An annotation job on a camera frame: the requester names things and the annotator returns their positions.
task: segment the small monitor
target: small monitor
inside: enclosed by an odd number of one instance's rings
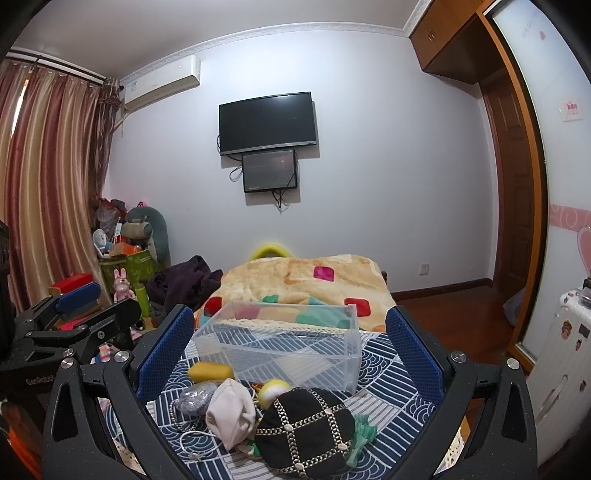
[[[297,188],[296,151],[276,150],[242,156],[244,192]]]

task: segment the screw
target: screw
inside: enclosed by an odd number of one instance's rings
[[[127,350],[121,350],[115,354],[114,358],[117,363],[122,364],[129,359],[129,352]]]
[[[517,370],[519,368],[519,362],[514,358],[507,359],[507,366],[513,370]]]
[[[454,350],[451,354],[452,360],[458,364],[462,364],[466,361],[466,354],[459,350]]]
[[[61,361],[62,368],[70,368],[72,365],[74,365],[74,359],[72,357],[68,357]]]

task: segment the ceiling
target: ceiling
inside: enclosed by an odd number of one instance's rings
[[[424,0],[51,0],[16,47],[124,76],[197,43],[259,27],[358,22],[404,28]]]

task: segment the plastic bag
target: plastic bag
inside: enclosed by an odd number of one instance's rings
[[[213,393],[221,382],[201,382],[183,390],[178,399],[173,400],[175,408],[183,415],[199,417],[205,415]]]

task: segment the white cloth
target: white cloth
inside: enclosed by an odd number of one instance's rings
[[[255,426],[255,405],[248,389],[228,378],[213,393],[205,423],[226,450],[237,445]]]

